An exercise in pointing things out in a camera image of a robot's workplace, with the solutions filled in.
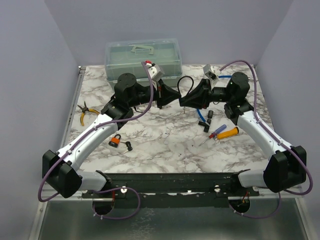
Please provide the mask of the small black keys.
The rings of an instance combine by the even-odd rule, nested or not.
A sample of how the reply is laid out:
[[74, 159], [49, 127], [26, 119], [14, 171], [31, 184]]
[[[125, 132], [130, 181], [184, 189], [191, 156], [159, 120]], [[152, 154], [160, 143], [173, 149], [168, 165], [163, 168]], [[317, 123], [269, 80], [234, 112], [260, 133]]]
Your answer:
[[123, 154], [127, 152], [131, 152], [133, 150], [132, 144], [130, 141], [123, 141], [123, 144], [125, 144], [126, 150], [123, 152]]

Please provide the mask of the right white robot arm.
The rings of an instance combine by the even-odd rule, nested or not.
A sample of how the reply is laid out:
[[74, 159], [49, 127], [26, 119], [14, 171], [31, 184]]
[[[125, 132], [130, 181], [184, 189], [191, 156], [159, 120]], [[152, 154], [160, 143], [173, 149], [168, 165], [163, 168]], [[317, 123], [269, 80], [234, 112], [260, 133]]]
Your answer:
[[209, 79], [203, 78], [194, 90], [179, 99], [179, 104], [205, 109], [212, 102], [224, 103], [227, 118], [245, 131], [267, 157], [265, 169], [238, 173], [238, 179], [230, 183], [234, 195], [241, 196], [250, 187], [267, 188], [278, 193], [304, 183], [307, 178], [306, 150], [283, 140], [264, 124], [246, 99], [249, 89], [248, 76], [242, 72], [234, 73], [225, 87], [212, 87]]

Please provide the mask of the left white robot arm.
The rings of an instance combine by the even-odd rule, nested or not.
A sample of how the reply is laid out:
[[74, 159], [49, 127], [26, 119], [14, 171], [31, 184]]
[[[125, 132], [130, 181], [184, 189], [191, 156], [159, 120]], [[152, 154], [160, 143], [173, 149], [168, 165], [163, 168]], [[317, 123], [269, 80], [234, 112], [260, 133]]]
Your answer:
[[159, 79], [150, 86], [137, 83], [131, 73], [123, 73], [114, 86], [114, 94], [96, 120], [69, 145], [58, 152], [48, 150], [42, 156], [42, 179], [58, 194], [69, 198], [80, 190], [93, 190], [99, 197], [110, 194], [111, 185], [105, 174], [78, 173], [84, 160], [106, 138], [136, 119], [133, 107], [151, 105], [153, 101], [163, 107], [181, 97], [181, 94]]

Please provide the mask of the orange padlock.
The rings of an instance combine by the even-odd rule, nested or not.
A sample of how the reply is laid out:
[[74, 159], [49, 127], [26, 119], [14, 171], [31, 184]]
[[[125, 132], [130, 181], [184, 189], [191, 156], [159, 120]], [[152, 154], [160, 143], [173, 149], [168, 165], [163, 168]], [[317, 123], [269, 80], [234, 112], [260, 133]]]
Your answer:
[[122, 136], [120, 134], [116, 134], [108, 142], [108, 145], [113, 147], [113, 148], [117, 148], [119, 146], [120, 142], [121, 142], [121, 138], [122, 138]]

